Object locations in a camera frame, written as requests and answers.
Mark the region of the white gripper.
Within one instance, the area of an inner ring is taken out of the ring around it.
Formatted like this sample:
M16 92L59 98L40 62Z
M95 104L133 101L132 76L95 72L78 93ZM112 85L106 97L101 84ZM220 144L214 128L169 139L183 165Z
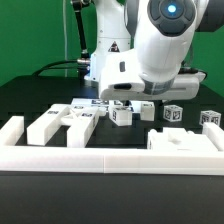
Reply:
M147 82L139 76L135 52L107 57L99 80L99 98L103 100L188 100L194 98L206 74L184 68L165 83Z

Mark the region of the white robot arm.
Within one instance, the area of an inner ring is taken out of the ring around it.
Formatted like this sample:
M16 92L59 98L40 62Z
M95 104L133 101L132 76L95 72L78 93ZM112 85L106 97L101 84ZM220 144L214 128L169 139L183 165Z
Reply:
M224 26L224 0L90 0L97 47L86 79L103 100L185 100L203 76L183 71L197 32Z

